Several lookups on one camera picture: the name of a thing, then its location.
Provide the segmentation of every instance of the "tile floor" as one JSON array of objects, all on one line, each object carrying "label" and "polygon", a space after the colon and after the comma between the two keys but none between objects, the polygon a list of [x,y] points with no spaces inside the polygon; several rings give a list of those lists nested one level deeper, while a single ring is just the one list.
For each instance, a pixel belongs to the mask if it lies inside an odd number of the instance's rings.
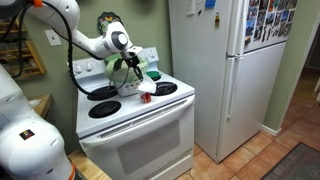
[{"label": "tile floor", "polygon": [[320,150],[320,106],[313,92],[320,71],[304,69],[277,137],[260,131],[221,163],[196,144],[193,168],[177,180],[257,180],[299,142]]}]

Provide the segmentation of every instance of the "refrigerator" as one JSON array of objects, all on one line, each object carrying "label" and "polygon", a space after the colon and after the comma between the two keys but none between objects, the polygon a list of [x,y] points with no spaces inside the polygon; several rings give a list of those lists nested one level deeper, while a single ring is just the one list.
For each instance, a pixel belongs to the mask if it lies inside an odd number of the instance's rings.
[{"label": "refrigerator", "polygon": [[195,143],[215,162],[261,130],[296,6],[169,0],[173,76],[195,87]]}]

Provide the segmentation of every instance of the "red cup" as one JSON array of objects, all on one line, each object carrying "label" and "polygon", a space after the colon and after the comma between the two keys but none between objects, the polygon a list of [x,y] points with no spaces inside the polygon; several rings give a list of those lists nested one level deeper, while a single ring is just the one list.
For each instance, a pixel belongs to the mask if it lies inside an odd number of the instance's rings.
[{"label": "red cup", "polygon": [[141,102],[142,103],[148,103],[151,101],[151,94],[146,92],[144,94],[141,94],[140,95],[140,98],[141,98]]}]

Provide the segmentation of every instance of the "rug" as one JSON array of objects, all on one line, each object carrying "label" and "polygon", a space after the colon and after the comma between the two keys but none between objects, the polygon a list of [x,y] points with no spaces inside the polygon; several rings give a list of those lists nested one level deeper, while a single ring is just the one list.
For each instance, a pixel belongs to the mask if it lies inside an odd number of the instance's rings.
[{"label": "rug", "polygon": [[300,142],[261,179],[320,180],[320,152]]}]

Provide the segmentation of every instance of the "baseboard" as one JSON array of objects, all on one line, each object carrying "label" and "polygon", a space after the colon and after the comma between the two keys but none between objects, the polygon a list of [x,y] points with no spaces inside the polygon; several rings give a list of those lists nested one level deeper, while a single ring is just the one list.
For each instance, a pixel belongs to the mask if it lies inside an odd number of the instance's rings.
[{"label": "baseboard", "polygon": [[272,136],[278,136],[282,129],[280,128],[277,131],[275,131],[275,130],[270,129],[269,127],[267,127],[265,125],[262,125],[261,130],[265,131],[266,133],[268,133],[268,134],[270,134]]}]

